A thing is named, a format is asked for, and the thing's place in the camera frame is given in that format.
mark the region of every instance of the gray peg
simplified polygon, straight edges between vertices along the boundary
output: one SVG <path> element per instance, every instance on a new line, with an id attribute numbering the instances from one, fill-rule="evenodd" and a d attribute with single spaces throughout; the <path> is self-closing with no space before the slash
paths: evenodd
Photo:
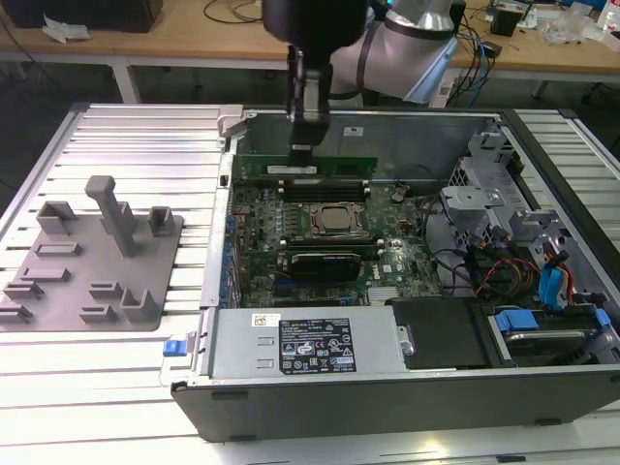
<path id="1" fill-rule="evenodd" d="M 120 205 L 114 196 L 115 185 L 112 176 L 90 176 L 85 192 L 99 205 L 109 233 L 114 237 L 122 256 L 129 258 L 133 257 L 136 249 L 133 237 L 134 225 L 133 222 L 128 222 L 123 217 Z"/>

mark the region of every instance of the plastic bag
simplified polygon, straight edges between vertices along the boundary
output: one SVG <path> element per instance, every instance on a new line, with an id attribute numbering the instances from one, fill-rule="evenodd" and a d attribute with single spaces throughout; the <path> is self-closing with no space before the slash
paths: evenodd
<path id="1" fill-rule="evenodd" d="M 601 20 L 604 32 L 620 31 L 620 0 L 609 0 L 605 4 L 599 22 Z"/>
<path id="2" fill-rule="evenodd" d="M 585 30 L 594 22 L 588 16 L 592 7 L 573 2 L 557 19 L 544 22 L 539 27 L 542 38 L 548 44 L 584 41 Z"/>
<path id="3" fill-rule="evenodd" d="M 43 32 L 61 44 L 67 44 L 67 39 L 85 41 L 91 38 L 86 26 L 54 21 L 45 15 L 44 18 L 46 20 L 46 25 L 43 26 Z"/>

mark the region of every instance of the power supply label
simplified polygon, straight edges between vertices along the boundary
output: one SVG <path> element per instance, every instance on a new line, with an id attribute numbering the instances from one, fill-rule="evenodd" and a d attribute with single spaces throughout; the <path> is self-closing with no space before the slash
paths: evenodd
<path id="1" fill-rule="evenodd" d="M 281 320 L 280 371 L 285 375 L 357 371 L 349 319 Z"/>

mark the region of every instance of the green circuit board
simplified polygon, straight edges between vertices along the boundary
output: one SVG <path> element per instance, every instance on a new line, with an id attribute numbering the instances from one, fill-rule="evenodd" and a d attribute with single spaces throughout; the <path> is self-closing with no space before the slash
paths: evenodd
<path id="1" fill-rule="evenodd" d="M 283 237 L 311 235 L 314 223 L 308 215 L 316 210 L 315 204 L 284 203 L 273 189 L 238 186 L 233 211 L 238 224 L 242 307 L 370 305 L 382 304 L 377 301 L 381 295 L 440 295 L 436 266 L 417 228 L 424 214 L 419 199 L 396 203 L 390 198 L 394 188 L 371 185 L 370 198 L 351 207 L 363 229 L 356 236 L 382 239 L 381 254 L 362 261 L 354 281 L 308 283 L 291 279 L 283 271 L 281 259 L 286 254 L 279 243 Z"/>

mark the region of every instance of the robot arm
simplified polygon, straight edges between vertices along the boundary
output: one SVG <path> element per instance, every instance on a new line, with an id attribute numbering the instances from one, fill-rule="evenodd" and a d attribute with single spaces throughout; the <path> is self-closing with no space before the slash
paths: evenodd
<path id="1" fill-rule="evenodd" d="M 264 28 L 289 46 L 290 159 L 307 166 L 329 127 L 331 54 L 364 32 L 368 0 L 264 0 Z"/>
<path id="2" fill-rule="evenodd" d="M 361 39 L 332 55 L 331 98 L 369 89 L 427 103 L 456 52 L 454 24 L 460 17 L 451 3 L 396 0 L 393 8 L 375 15 Z"/>
<path id="3" fill-rule="evenodd" d="M 451 0 L 371 3 L 375 20 L 365 31 L 368 0 L 263 0 L 265 29 L 290 44 L 289 165 L 311 163 L 329 128 L 330 95 L 366 88 L 428 101 L 450 62 Z"/>

